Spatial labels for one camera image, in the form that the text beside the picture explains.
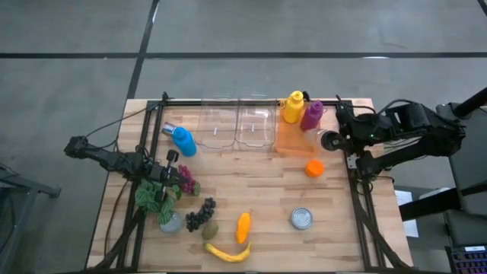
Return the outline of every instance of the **tin can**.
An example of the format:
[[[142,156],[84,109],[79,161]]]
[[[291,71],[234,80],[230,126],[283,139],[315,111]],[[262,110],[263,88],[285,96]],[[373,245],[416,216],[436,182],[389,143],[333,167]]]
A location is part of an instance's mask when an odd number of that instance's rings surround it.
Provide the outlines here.
[[[296,208],[291,213],[291,223],[299,230],[305,230],[313,224],[313,216],[308,209]]]

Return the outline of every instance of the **bottle cap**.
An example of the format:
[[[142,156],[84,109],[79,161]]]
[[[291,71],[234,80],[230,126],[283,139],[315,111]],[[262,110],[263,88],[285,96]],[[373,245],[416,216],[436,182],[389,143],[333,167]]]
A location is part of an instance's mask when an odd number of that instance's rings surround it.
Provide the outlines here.
[[[293,91],[289,97],[294,103],[299,103],[303,100],[303,93],[300,91]]]
[[[165,122],[164,125],[162,126],[162,134],[171,137],[176,128],[177,126],[173,125],[172,123]]]
[[[323,112],[323,104],[319,101],[314,101],[310,105],[310,111],[313,114],[322,113]]]

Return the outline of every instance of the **yellow bottle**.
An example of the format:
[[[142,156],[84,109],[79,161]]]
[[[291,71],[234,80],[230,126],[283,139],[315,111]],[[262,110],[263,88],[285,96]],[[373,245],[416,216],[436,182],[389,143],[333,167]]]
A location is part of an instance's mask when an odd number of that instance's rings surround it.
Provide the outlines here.
[[[304,106],[303,93],[294,91],[286,100],[284,108],[284,120],[288,123],[296,123],[299,120],[301,109]]]

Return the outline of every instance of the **purple grapes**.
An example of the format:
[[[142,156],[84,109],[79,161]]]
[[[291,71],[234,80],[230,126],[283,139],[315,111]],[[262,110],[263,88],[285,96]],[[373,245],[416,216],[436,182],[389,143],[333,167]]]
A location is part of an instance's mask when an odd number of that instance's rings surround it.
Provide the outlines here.
[[[189,181],[188,183],[180,184],[181,190],[188,194],[194,194],[194,188],[197,182],[191,178],[191,173],[189,172],[188,167],[180,164],[178,166],[178,172]]]

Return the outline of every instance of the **banana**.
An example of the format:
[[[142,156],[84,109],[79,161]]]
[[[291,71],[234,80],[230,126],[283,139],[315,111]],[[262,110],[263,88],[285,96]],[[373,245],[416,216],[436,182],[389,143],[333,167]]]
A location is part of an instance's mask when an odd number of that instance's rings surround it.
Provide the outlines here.
[[[229,263],[239,263],[245,260],[250,255],[250,243],[247,245],[247,248],[242,251],[242,253],[238,255],[229,255],[225,252],[217,249],[213,245],[209,243],[205,243],[205,249],[212,253],[213,255],[217,256],[218,258],[224,260],[225,262]]]

